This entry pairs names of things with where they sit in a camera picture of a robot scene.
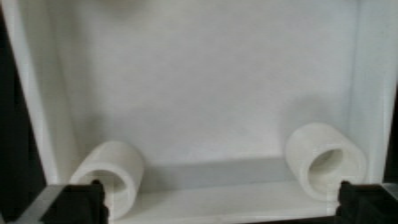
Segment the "white surface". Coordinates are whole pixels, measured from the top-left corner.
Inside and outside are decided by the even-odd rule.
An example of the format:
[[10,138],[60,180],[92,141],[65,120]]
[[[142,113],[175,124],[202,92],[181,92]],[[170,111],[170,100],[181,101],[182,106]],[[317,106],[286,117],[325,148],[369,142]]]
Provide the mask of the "white surface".
[[71,184],[99,180],[110,219],[129,212],[140,187],[143,161],[138,151],[120,142],[103,143],[92,150],[71,176]]
[[398,1],[360,0],[348,138],[364,150],[367,183],[380,183],[398,77]]
[[337,201],[342,181],[360,184],[365,158],[360,149],[326,124],[300,127],[287,139],[286,161],[302,189],[323,201]]
[[236,224],[330,216],[337,203],[314,201],[298,183],[278,182],[142,194],[113,224]]
[[115,139],[149,166],[202,164],[280,157],[310,121],[346,129],[353,0],[58,0],[47,8],[85,151]]
[[1,4],[47,183],[69,181],[94,146],[115,139],[149,165],[145,209],[122,223],[323,216],[298,184],[273,185],[293,180],[282,148],[303,124],[330,124],[364,150],[365,181],[380,182],[398,1]]

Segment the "white plastic holder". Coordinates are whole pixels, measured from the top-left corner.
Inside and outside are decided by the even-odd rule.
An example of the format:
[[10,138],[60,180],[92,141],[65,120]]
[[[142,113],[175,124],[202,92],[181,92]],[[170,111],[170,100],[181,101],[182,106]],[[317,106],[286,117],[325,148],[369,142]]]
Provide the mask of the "white plastic holder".
[[143,162],[138,151],[120,142],[106,142],[92,150],[71,177],[71,184],[99,180],[110,220],[118,219],[134,204]]
[[293,132],[286,160],[307,195],[321,201],[335,201],[341,182],[358,184],[364,181],[365,158],[326,124],[312,123]]

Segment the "white plastic tray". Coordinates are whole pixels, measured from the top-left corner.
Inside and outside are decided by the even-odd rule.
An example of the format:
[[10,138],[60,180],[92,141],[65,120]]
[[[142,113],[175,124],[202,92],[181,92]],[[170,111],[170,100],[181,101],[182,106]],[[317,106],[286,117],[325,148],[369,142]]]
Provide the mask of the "white plastic tray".
[[49,184],[95,145],[145,160],[117,223],[332,214],[284,144],[330,124],[383,173],[398,74],[394,0],[1,0]]

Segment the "cylindrical holder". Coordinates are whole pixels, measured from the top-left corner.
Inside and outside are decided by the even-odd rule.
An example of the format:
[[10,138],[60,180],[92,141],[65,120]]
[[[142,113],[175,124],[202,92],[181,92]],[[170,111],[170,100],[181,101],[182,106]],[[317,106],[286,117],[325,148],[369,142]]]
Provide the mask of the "cylindrical holder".
[[312,123],[293,132],[286,161],[307,195],[321,201],[335,201],[341,181],[357,184],[364,180],[365,158],[326,124]]
[[110,220],[131,210],[143,173],[138,151],[120,142],[106,142],[92,150],[71,177],[71,184],[99,180],[104,187],[104,205]]

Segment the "inner wall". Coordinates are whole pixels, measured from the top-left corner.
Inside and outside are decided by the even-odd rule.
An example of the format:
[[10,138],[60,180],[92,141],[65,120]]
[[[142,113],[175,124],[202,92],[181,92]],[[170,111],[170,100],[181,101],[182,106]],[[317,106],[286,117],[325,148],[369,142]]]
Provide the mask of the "inner wall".
[[291,179],[293,130],[346,130],[357,0],[49,0],[47,9],[85,154],[106,140],[138,148],[143,191]]

